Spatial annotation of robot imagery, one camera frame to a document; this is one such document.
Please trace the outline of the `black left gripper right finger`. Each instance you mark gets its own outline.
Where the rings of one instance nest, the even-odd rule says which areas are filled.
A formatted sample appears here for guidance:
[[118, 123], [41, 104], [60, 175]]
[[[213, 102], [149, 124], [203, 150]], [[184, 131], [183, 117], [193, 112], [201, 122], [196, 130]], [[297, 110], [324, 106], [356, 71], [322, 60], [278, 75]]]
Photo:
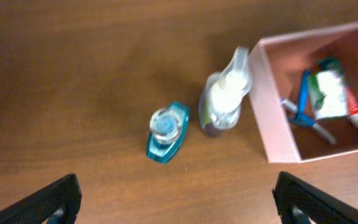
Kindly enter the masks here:
[[281, 171], [272, 190], [282, 223], [358, 223], [358, 209]]

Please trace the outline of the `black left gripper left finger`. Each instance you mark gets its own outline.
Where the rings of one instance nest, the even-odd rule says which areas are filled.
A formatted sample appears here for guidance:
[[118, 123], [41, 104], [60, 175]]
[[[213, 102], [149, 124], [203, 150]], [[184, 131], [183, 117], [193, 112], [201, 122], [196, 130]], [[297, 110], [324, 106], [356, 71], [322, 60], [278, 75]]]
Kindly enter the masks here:
[[68, 174], [0, 211], [0, 223], [74, 223], [81, 207], [76, 174]]

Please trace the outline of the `green and white soap packet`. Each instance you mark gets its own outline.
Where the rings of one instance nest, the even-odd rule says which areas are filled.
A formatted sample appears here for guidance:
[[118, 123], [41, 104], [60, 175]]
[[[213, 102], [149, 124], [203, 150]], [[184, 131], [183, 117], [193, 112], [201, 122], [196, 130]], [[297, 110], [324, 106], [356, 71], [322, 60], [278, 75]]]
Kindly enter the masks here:
[[316, 120], [345, 117], [348, 114], [345, 85], [336, 70], [325, 70], [308, 77], [308, 94]]

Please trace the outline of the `Colgate toothpaste tube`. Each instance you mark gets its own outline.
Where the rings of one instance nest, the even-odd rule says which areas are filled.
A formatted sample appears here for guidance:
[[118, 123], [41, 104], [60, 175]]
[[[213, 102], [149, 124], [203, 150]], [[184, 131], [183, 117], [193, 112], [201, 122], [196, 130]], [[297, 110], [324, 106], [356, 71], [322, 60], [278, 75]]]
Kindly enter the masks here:
[[335, 57], [326, 57], [320, 60], [318, 65], [322, 71], [333, 70], [339, 75], [346, 96], [347, 118], [355, 128], [358, 128], [358, 99], [346, 80], [341, 62]]

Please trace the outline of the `blue Gillette razor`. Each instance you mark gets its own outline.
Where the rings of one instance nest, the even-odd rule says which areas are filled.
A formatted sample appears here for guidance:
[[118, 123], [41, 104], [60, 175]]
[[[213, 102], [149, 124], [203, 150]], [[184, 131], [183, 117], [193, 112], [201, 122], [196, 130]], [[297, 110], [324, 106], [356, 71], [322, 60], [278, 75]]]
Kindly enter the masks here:
[[302, 74], [301, 85], [298, 94], [297, 112], [295, 113], [295, 116], [290, 119], [291, 123], [297, 124], [299, 126], [312, 127], [315, 124], [313, 119], [304, 114], [308, 99], [308, 77], [310, 74], [310, 70], [305, 70]]

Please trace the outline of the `teal Listerine mouthwash bottle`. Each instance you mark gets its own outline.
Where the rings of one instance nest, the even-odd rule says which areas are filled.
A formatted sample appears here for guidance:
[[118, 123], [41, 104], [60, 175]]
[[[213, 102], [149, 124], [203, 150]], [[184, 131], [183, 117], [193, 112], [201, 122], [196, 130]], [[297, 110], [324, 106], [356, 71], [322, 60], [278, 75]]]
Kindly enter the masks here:
[[146, 156], [160, 164], [168, 164], [183, 144], [189, 117], [189, 108], [177, 101], [157, 110], [149, 123]]

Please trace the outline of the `blue and white toothbrush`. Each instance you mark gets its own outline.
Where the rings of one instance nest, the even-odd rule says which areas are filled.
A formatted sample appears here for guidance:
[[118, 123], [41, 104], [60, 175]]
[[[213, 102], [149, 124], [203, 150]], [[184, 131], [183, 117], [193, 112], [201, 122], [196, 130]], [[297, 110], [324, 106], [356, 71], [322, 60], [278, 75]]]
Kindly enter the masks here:
[[[286, 98], [281, 98], [279, 102], [287, 111], [293, 114], [292, 117], [291, 116], [288, 117], [288, 120], [290, 121], [290, 119], [293, 118], [295, 116], [295, 113], [297, 112], [297, 105], [293, 101]], [[324, 129], [320, 124], [318, 124], [316, 121], [312, 127], [308, 127], [308, 128], [311, 128], [317, 135], [319, 135], [326, 142], [332, 145], [337, 143], [337, 139], [326, 129]]]

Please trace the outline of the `blue foam soap pump bottle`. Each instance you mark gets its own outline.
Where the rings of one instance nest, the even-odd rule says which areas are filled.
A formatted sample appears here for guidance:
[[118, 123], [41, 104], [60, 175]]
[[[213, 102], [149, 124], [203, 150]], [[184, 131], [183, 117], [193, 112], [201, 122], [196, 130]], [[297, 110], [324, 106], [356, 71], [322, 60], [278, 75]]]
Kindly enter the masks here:
[[198, 103], [200, 126], [207, 136], [215, 138], [237, 124], [242, 99], [252, 86], [248, 58], [249, 49], [237, 47], [228, 66], [208, 77]]

